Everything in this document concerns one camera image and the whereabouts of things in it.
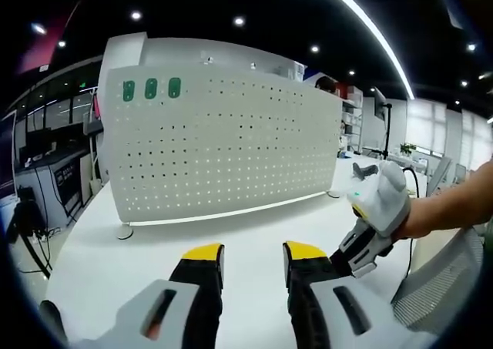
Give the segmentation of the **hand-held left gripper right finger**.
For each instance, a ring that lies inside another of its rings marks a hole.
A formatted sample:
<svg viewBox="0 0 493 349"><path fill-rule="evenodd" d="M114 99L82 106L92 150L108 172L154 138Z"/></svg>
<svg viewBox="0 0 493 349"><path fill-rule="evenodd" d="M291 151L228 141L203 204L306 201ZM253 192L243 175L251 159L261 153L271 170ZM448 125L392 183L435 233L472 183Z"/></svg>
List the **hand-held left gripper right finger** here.
<svg viewBox="0 0 493 349"><path fill-rule="evenodd" d="M325 252L283 244L287 309L299 348L408 348L411 332L391 305L352 276L342 277Z"/></svg>

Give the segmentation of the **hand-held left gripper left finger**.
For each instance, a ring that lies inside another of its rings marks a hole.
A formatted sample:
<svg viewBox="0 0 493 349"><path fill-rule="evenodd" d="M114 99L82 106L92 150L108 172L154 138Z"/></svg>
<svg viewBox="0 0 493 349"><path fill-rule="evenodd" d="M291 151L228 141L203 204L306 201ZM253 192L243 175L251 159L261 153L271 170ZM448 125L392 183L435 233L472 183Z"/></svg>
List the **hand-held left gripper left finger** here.
<svg viewBox="0 0 493 349"><path fill-rule="evenodd" d="M184 253L167 280L124 303L90 348L214 348L223 311L224 245Z"/></svg>

